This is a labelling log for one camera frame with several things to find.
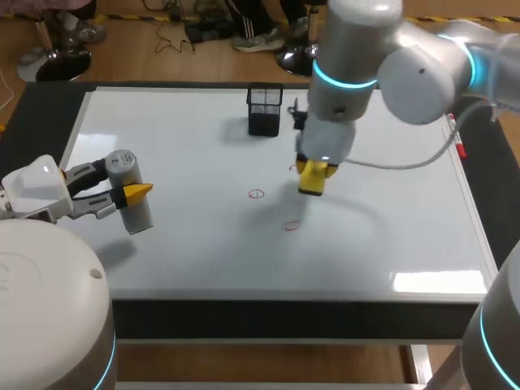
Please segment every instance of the chair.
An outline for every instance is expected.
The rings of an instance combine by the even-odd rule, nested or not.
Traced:
[[[311,77],[312,62],[318,57],[318,6],[326,5],[327,0],[304,0],[304,3],[310,5],[307,43],[284,48],[276,55],[276,62],[286,72]]]
[[[39,10],[35,0],[35,10]],[[82,45],[54,45],[43,18],[43,11],[35,12],[35,24],[41,48],[24,55],[16,72],[24,81],[74,80],[90,67],[90,52]]]

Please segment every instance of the white cylinder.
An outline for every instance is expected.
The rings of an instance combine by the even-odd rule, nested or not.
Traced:
[[[0,222],[0,389],[112,390],[115,366],[96,254],[53,224]]]

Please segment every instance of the white cable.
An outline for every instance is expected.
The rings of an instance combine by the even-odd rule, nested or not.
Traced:
[[[492,121],[495,122],[496,121],[496,118],[498,117],[498,110],[500,108],[504,108],[504,107],[501,107],[503,105],[498,105],[496,104],[495,102],[495,83],[496,83],[496,78],[497,78],[497,73],[498,73],[498,58],[501,56],[501,52],[502,50],[505,48],[505,46],[509,43],[509,41],[514,38],[514,37],[518,37],[518,34],[505,34],[503,35],[498,44],[496,45],[496,48],[495,48],[495,54],[492,56],[491,58],[491,63],[490,63],[490,66],[489,66],[489,77],[487,78],[487,100],[489,101],[489,103],[491,104],[491,106],[493,107],[493,116],[492,116]]]
[[[6,79],[3,78],[3,73],[2,73],[2,69],[0,69],[0,78],[2,78],[2,82],[3,84],[6,86],[7,90],[9,92],[11,92],[11,96],[7,99],[7,102],[3,103],[1,106],[0,106],[0,110],[2,108],[4,108],[5,106],[7,106],[11,100],[13,100],[13,98],[15,97],[15,93],[13,92],[13,90],[11,89],[11,87],[9,85],[7,85],[7,82],[6,82]]]
[[[444,154],[446,150],[448,150],[449,146],[453,143],[453,138],[457,135],[458,131],[462,128],[462,125],[466,122],[466,120],[470,117],[471,114],[473,114],[475,111],[477,111],[481,107],[490,106],[488,102],[485,102],[484,100],[480,100],[478,102],[475,102],[468,106],[462,113],[461,116],[459,116],[457,120],[457,124],[455,128],[449,133],[448,139],[442,145],[442,147],[435,153],[433,156],[431,156],[428,160],[423,162],[417,162],[415,164],[408,164],[408,165],[379,165],[374,164],[372,162],[363,162],[358,160],[352,160],[351,158],[346,158],[345,161],[347,163],[361,165],[363,167],[371,167],[371,168],[378,168],[378,169],[387,169],[392,171],[405,171],[408,169],[415,169],[420,167],[425,167],[426,165],[430,165],[434,161],[438,160],[440,156]]]

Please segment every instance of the chair base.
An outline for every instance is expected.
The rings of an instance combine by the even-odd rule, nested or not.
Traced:
[[[300,77],[312,76],[312,63],[318,57],[318,44],[298,46],[279,52],[276,62],[286,72]]]
[[[69,81],[89,69],[90,60],[90,52],[82,45],[49,53],[35,49],[20,60],[16,72],[24,81]]]

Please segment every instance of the wooden floor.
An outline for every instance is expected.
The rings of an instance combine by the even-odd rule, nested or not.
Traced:
[[[493,3],[488,0],[408,0],[405,4],[407,15],[415,16],[520,15],[520,2],[506,0]],[[157,24],[108,21],[106,26],[108,38],[101,45],[90,47],[93,63],[80,80],[306,82],[280,70],[272,55],[242,54],[233,50],[228,41],[198,45],[195,54],[190,51],[179,54],[173,50],[154,54]],[[492,27],[520,32],[518,24]],[[162,33],[175,43],[184,37],[179,26],[165,26]],[[0,124],[8,121],[24,90],[23,81],[15,73],[16,64],[22,54],[37,45],[36,30],[31,23],[0,22],[0,70],[15,91],[13,102],[0,110]],[[0,85],[0,104],[7,98],[8,92]],[[500,120],[520,160],[520,122],[512,115],[503,115]],[[434,369],[451,348],[430,347]],[[119,347],[119,367],[119,378],[125,381],[404,383],[407,380],[397,345],[133,344]]]

